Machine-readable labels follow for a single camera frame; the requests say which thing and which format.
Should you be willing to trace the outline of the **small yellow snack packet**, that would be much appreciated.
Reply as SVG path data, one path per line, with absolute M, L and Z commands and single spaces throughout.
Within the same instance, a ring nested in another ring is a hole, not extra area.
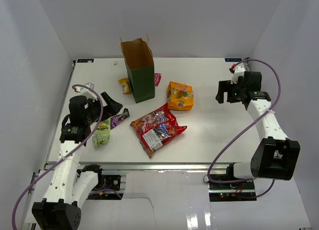
M 130 87 L 129 78 L 119 79 L 118 83 L 120 84 L 124 94 L 132 94 L 133 93 L 131 90 L 131 87 Z

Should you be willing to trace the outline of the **orange snack pack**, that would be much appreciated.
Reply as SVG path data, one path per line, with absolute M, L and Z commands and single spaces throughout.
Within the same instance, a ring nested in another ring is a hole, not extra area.
M 166 95 L 169 110 L 189 111 L 193 108 L 194 96 L 190 85 L 171 81 L 167 87 Z

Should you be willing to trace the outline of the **large red candy bag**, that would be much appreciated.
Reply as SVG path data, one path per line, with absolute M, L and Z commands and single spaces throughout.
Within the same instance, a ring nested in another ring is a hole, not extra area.
M 149 158 L 187 129 L 180 126 L 167 104 L 130 123 Z

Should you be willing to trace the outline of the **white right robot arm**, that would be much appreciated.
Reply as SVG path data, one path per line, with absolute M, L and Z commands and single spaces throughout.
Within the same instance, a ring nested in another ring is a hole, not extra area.
M 288 181 L 292 178 L 300 153 L 299 142 L 290 140 L 281 129 L 274 112 L 270 110 L 271 98 L 261 90 L 262 74 L 236 67 L 231 80 L 220 81 L 216 100 L 223 103 L 241 102 L 256 123 L 260 144 L 251 160 L 234 163 L 228 167 L 226 186 L 237 189 L 243 179 L 267 178 Z

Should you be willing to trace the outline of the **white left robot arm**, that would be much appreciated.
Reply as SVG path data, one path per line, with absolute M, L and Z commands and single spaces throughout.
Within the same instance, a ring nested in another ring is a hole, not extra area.
M 69 114 L 61 124 L 58 165 L 43 199 L 33 203 L 31 210 L 42 230 L 79 228 L 81 208 L 89 193 L 105 185 L 105 177 L 97 170 L 85 170 L 75 179 L 80 157 L 93 134 L 91 125 L 118 114 L 122 107 L 106 92 L 100 99 L 81 94 L 69 100 Z

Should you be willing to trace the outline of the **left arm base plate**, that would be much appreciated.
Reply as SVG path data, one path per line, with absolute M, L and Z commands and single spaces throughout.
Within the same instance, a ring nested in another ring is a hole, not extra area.
M 105 191 L 105 189 L 110 189 L 114 191 L 120 190 L 121 186 L 121 176 L 120 175 L 99 175 L 98 183 L 91 191 L 91 194 L 95 192 L 96 194 Z

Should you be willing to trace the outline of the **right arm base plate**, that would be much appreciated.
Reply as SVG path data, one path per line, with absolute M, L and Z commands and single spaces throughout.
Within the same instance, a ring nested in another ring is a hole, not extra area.
M 210 182 L 207 175 L 203 177 L 208 184 L 210 202 L 241 202 L 256 201 L 256 191 L 253 182 L 218 184 Z

